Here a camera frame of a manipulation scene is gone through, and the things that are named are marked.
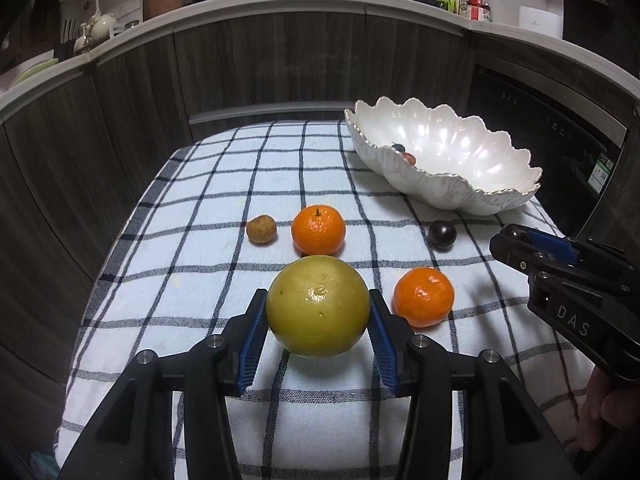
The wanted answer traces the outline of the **person's right hand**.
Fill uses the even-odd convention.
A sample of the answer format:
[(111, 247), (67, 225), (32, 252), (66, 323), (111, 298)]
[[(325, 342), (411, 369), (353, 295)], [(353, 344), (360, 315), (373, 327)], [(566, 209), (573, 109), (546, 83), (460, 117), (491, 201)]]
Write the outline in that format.
[(594, 450), (607, 422), (617, 429), (629, 429), (639, 422), (639, 386), (618, 386), (599, 367), (593, 367), (579, 411), (577, 443), (585, 451)]

